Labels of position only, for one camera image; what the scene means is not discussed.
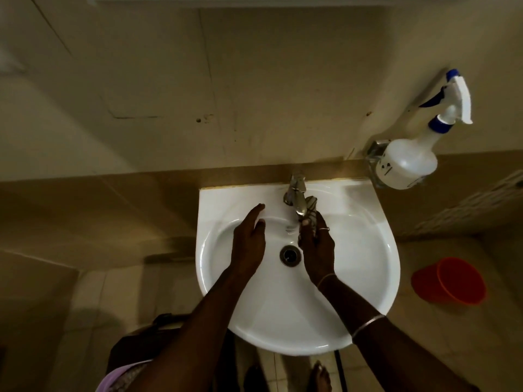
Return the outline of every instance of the spray bottle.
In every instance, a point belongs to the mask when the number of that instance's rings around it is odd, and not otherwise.
[[[393,140],[387,146],[376,164],[376,175],[383,183],[397,190],[418,184],[438,166],[432,147],[441,136],[450,131],[456,120],[472,124],[470,92],[465,79],[456,69],[447,72],[447,85],[420,107],[433,107],[440,103],[448,107],[432,118],[417,138]]]

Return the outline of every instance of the person's left arm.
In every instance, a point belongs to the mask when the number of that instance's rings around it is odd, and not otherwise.
[[[234,230],[231,264],[168,345],[134,380],[128,392],[206,392],[234,307],[265,252],[265,208],[253,208]]]

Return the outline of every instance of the sink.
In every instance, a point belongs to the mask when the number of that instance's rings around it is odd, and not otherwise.
[[[400,283],[396,242],[368,179],[306,182],[306,196],[317,197],[336,242],[338,277],[386,314]],[[265,256],[234,310],[229,329],[270,351],[308,356],[344,348],[351,337],[330,303],[310,282],[298,253],[291,265],[283,247],[297,247],[299,225],[283,203],[288,184],[262,184],[200,190],[196,271],[206,294],[231,262],[234,228],[258,203],[266,221]]]

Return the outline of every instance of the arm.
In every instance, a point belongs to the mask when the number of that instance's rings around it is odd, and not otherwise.
[[[231,265],[198,304],[178,337],[131,384],[128,392],[206,392],[234,307],[265,252],[265,205],[252,209],[234,230]]]
[[[379,312],[334,275],[334,241],[327,229],[319,229],[327,227],[319,212],[317,227],[314,237],[309,221],[302,223],[300,246],[305,268],[352,335]],[[386,391],[473,391],[467,382],[387,318],[378,319],[358,332],[353,343]]]

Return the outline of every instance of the chrome faucet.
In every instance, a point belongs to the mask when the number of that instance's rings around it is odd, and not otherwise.
[[[300,173],[293,173],[289,189],[284,194],[284,203],[293,206],[298,218],[301,219],[307,214],[307,201],[305,200],[305,176]]]

